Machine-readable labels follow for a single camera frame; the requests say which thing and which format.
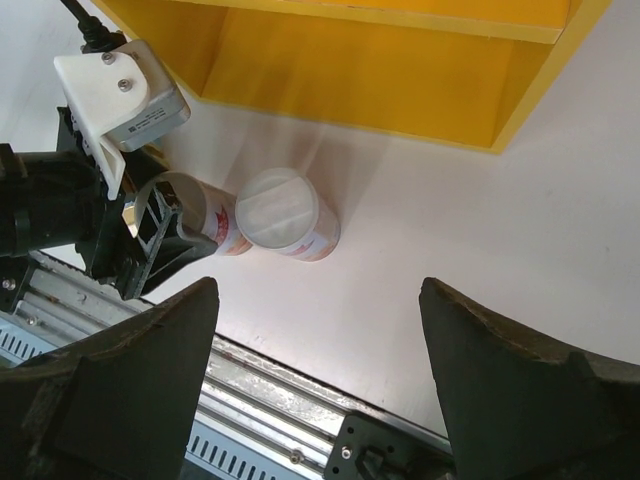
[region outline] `bolt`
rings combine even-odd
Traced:
[[[304,460],[304,455],[302,455],[302,452],[300,450],[294,450],[293,452],[291,452],[291,456],[289,457],[289,460],[294,465],[299,465]]]
[[[16,281],[13,278],[5,278],[2,281],[2,288],[4,288],[5,290],[15,290],[16,289]]]
[[[115,55],[110,52],[103,53],[101,58],[105,65],[111,65],[116,61]]]
[[[121,92],[128,92],[132,87],[133,83],[131,83],[131,80],[127,80],[126,78],[123,78],[118,82],[118,88]]]
[[[349,447],[342,447],[342,458],[344,458],[345,460],[349,460],[351,458],[351,454],[353,452],[351,451],[351,449]]]

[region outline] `yellow wooden box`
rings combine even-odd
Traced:
[[[501,152],[611,0],[94,0],[213,102]]]

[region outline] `white table surface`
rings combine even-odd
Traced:
[[[52,59],[80,35],[53,0],[0,9],[0,139],[53,149],[64,98]],[[167,141],[177,170],[236,192],[264,168],[305,169],[344,233],[317,264],[258,249],[202,260],[151,300],[214,276],[220,333],[441,433],[417,302],[426,276],[640,363],[638,31],[640,4],[615,0],[502,156],[190,100]]]

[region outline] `black cable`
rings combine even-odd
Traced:
[[[62,4],[67,7],[67,10],[71,12],[71,14],[76,17],[78,23],[80,24],[90,24],[91,23],[91,15],[87,12],[82,5],[78,3],[77,0],[60,0]]]
[[[78,0],[60,0],[78,20],[78,29],[87,44],[83,53],[109,52],[127,43],[122,33],[110,32],[97,17],[89,15]]]

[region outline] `white lid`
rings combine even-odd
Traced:
[[[313,186],[291,168],[265,170],[244,186],[236,204],[236,221],[245,238],[271,250],[303,240],[318,215]]]

